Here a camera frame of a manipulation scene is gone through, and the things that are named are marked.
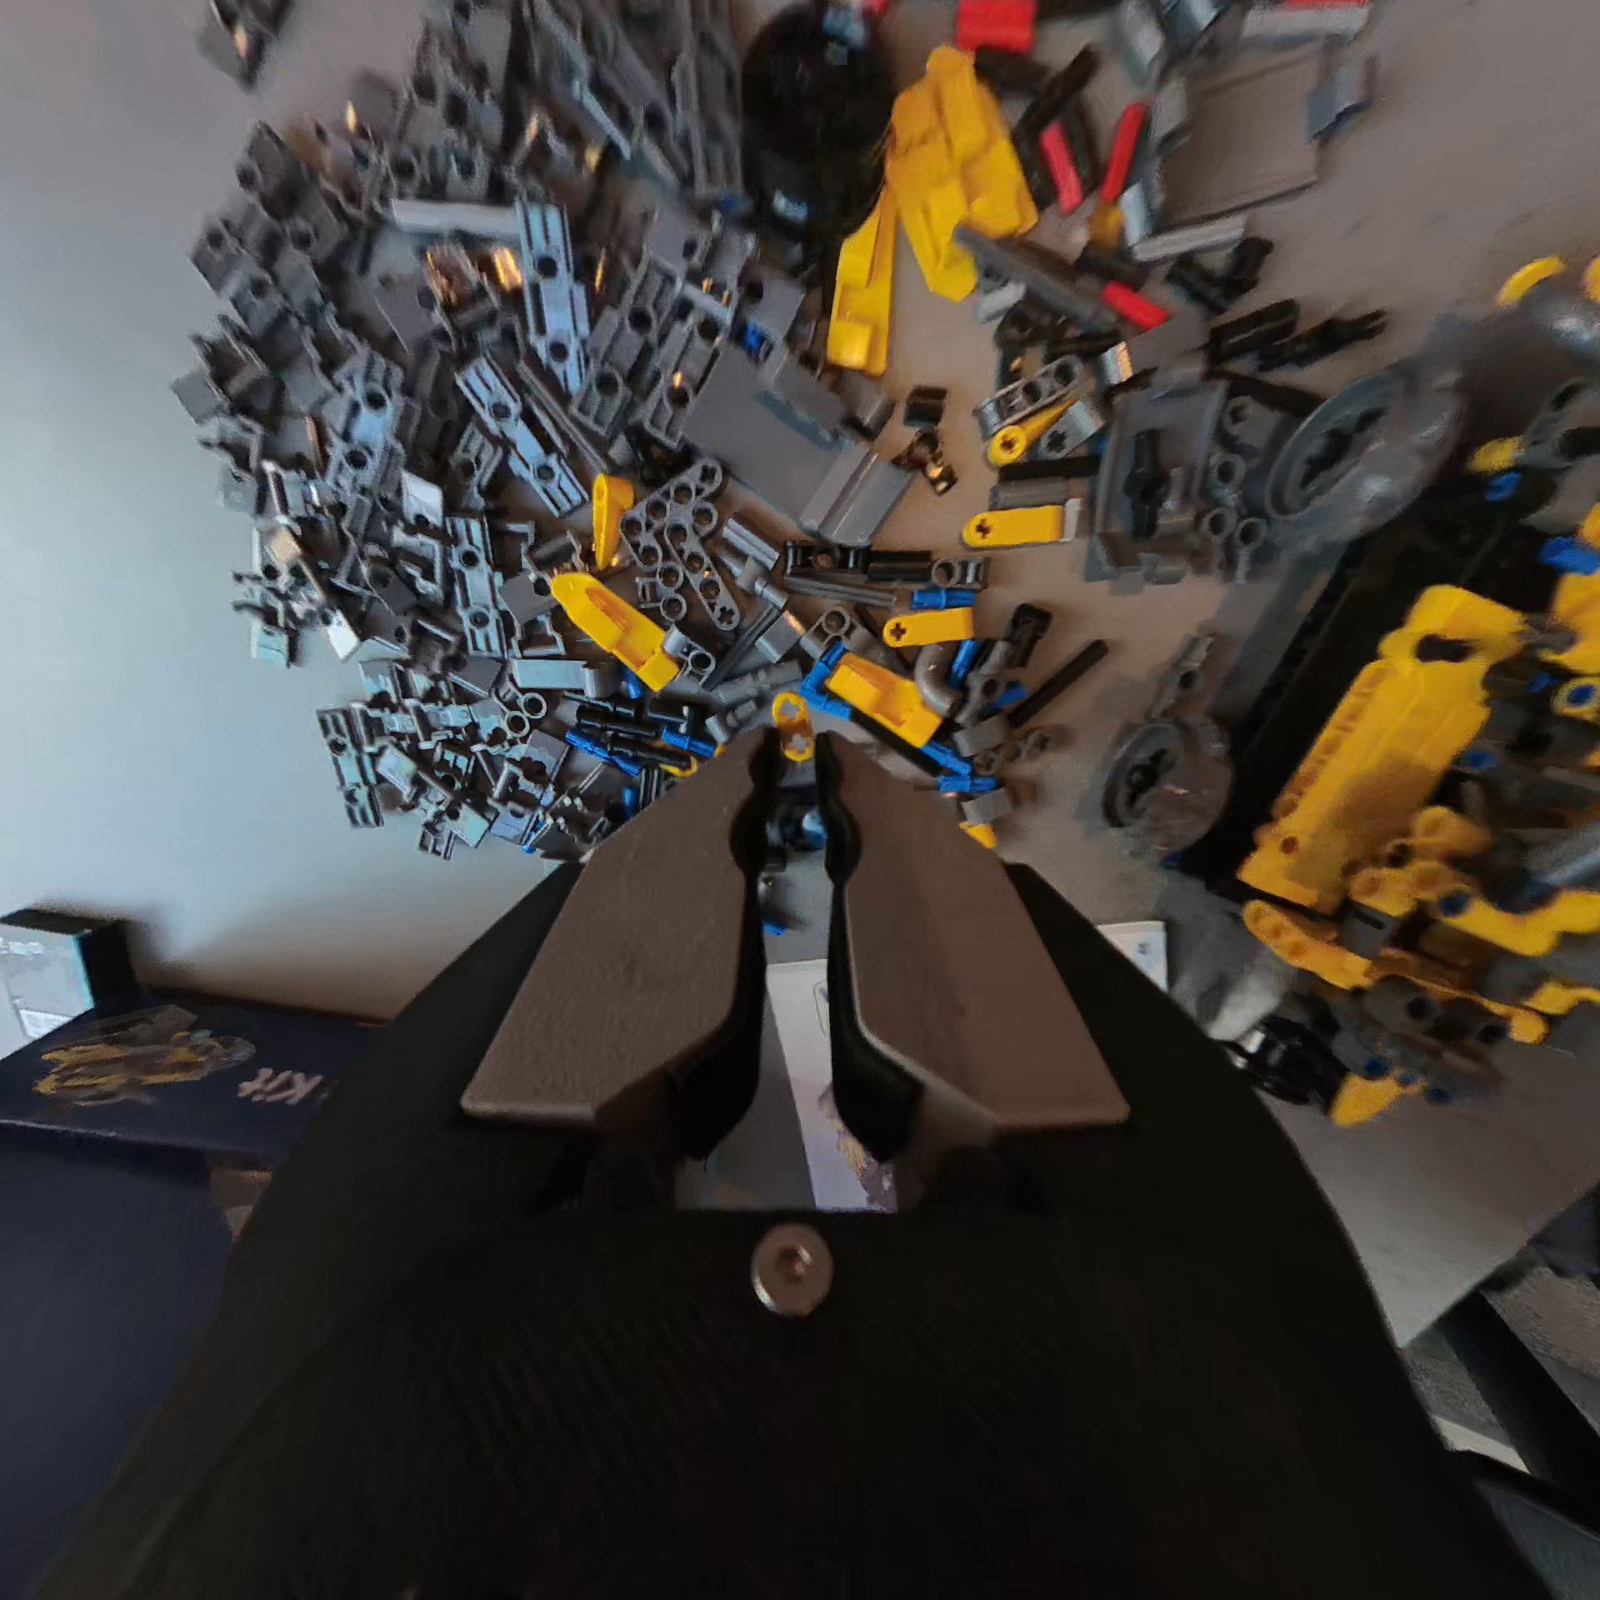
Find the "pile of grey track links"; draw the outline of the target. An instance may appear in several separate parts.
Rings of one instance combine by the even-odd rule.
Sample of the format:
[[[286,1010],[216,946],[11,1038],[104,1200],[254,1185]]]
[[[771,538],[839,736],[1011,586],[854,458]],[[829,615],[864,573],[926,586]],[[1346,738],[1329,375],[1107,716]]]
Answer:
[[[352,830],[587,856],[714,755],[704,685],[749,603],[712,551],[727,465],[574,413],[651,241],[731,215],[624,156],[561,90],[536,3],[402,3],[396,71],[256,123],[191,263],[217,300],[172,385],[251,520],[251,651],[312,640],[361,686],[316,715]],[[584,571],[666,630],[664,690],[571,623]]]

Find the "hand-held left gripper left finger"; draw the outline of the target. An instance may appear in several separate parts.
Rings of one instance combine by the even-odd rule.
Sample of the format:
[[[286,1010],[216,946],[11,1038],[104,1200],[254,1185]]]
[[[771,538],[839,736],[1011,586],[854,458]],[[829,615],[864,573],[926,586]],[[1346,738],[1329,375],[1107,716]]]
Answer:
[[[701,1160],[751,1111],[777,736],[747,730],[584,865],[459,1106],[477,1128]]]

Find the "yellow narrow curved panel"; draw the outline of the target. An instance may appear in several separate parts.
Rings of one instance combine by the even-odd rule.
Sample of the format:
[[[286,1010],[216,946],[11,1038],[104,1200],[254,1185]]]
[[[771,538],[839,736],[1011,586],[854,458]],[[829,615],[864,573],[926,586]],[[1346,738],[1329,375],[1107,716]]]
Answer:
[[[896,196],[886,186],[836,260],[826,358],[871,378],[882,376],[889,365],[897,226]]]

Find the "yellow toy vehicle model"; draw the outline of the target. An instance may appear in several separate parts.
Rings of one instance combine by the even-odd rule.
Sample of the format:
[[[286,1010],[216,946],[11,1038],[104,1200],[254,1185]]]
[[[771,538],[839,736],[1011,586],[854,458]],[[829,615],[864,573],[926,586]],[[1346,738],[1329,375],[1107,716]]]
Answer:
[[[1359,1128],[1597,1045],[1597,258],[1289,398],[1232,385],[1197,531],[1237,576],[1307,556],[1311,613],[1237,716],[1187,641],[1101,811],[1289,970],[1251,1081]]]

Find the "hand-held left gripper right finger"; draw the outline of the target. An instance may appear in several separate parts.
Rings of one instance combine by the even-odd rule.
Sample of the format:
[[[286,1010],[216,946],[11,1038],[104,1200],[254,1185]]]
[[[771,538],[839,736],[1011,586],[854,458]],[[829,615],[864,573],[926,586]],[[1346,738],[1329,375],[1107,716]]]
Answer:
[[[859,743],[817,743],[832,1093],[881,1161],[1124,1125],[1131,1105],[1004,860]]]

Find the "pile of mixed building pieces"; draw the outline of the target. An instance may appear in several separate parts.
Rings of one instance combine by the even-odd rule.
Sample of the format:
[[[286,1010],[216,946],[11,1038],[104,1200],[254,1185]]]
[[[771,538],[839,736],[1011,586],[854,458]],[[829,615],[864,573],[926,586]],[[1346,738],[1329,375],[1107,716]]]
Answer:
[[[959,3],[951,46],[974,58],[997,98],[1039,210],[1037,225],[991,240],[959,226],[977,263],[964,301],[992,285],[1019,291],[1002,316],[1002,350],[1044,350],[1044,365],[1002,385],[974,413],[997,468],[1027,465],[1052,448],[1074,456],[1111,425],[1111,400],[1132,383],[1127,335],[1164,321],[1142,270],[1167,263],[1199,288],[1196,255],[1216,245],[1189,233],[1154,233],[1164,196],[1162,161],[1191,136],[1189,71],[1202,60],[1229,3]],[[534,3],[556,85],[626,156],[676,181],[684,200],[732,221],[674,218],[666,246],[651,241],[617,303],[594,321],[572,411],[591,430],[644,430],[664,448],[694,445],[716,383],[742,381],[737,423],[764,415],[806,435],[819,465],[802,468],[811,498],[782,498],[757,468],[801,466],[801,446],[759,445],[734,455],[731,423],[711,421],[722,463],[756,495],[824,543],[871,545],[881,520],[844,521],[851,495],[889,490],[894,473],[937,480],[946,468],[941,423],[911,418],[912,450],[889,465],[869,448],[851,453],[847,430],[866,420],[824,410],[842,398],[807,366],[792,333],[796,313],[751,270],[717,263],[722,243],[744,243],[749,218],[802,268],[822,275],[831,326],[839,248],[796,250],[754,213],[746,181],[742,66],[731,63],[727,3]]]

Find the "instruction booklet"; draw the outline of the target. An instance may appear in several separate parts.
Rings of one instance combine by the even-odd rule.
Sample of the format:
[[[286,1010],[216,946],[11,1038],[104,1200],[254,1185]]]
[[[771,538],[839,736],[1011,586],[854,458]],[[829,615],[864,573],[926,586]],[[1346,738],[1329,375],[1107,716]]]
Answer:
[[[836,1101],[827,958],[772,965],[767,1006],[756,1130],[731,1160],[742,1198],[816,1211],[894,1213],[892,1170],[847,1128]]]

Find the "small black carton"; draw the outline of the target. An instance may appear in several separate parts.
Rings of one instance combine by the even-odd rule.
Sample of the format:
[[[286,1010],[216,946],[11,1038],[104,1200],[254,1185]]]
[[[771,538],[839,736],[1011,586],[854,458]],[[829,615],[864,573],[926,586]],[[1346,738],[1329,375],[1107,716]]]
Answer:
[[[142,991],[124,918],[29,906],[2,918],[2,1056]]]

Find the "blue kit box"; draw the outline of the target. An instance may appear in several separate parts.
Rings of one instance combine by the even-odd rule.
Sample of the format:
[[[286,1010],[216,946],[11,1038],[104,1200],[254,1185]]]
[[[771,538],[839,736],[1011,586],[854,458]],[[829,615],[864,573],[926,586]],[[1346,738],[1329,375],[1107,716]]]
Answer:
[[[29,1596],[216,1313],[369,1025],[137,993],[4,1056],[2,1570]]]

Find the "yellow curved body panel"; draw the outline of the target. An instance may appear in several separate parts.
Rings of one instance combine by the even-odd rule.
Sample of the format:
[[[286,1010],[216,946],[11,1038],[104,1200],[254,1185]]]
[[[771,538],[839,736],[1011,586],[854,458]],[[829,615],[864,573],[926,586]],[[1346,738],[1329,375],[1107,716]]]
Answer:
[[[957,240],[1021,236],[1039,210],[997,96],[967,50],[934,48],[891,111],[887,183],[929,288],[952,303],[977,288],[979,265]]]

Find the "yellow wedge piece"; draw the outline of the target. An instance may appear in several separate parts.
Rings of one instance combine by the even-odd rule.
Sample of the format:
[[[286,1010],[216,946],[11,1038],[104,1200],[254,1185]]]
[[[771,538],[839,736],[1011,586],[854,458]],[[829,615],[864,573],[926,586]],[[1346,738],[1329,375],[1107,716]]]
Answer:
[[[891,666],[844,650],[826,670],[824,690],[847,708],[889,730],[914,750],[922,750],[942,730],[946,716],[931,708],[916,681]]]
[[[681,675],[682,665],[667,648],[667,630],[601,576],[564,570],[551,576],[549,586],[569,621],[649,690],[666,690]]]

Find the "grey desk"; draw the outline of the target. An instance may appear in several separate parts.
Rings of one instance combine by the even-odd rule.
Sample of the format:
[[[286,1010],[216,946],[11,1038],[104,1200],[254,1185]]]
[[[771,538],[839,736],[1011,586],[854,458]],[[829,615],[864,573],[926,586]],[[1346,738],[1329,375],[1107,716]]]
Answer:
[[[191,263],[252,126],[331,115],[351,76],[411,60],[419,3],[296,3],[256,91],[196,45],[204,3],[4,3],[4,913],[121,915],[156,985],[386,1021],[511,910],[542,863],[491,841],[452,863],[394,821],[352,830],[316,726],[354,673],[317,636],[252,660],[231,610],[251,525],[171,393],[216,301]],[[1389,3],[1366,43],[1379,96],[1322,180],[1261,210],[1261,295],[1307,320],[1389,310],[1381,340],[1301,381],[1334,391],[1416,350],[1446,310],[1539,256],[1597,253],[1597,3]],[[946,385],[959,471],[887,541],[959,538],[987,503],[971,420],[989,328],[932,295],[901,243],[887,385]],[[1279,578],[1141,595],[1084,580],[1082,548],[996,561],[1057,608],[1051,661],[1112,658],[1051,721],[1036,803],[1007,828],[1099,923],[1146,918],[1166,876],[1094,820],[1087,788],[1192,630],[1244,631]],[[1534,1058],[1499,1105],[1401,1106],[1371,1130],[1276,1111],[1351,1223],[1404,1343],[1596,1171],[1597,1091]]]

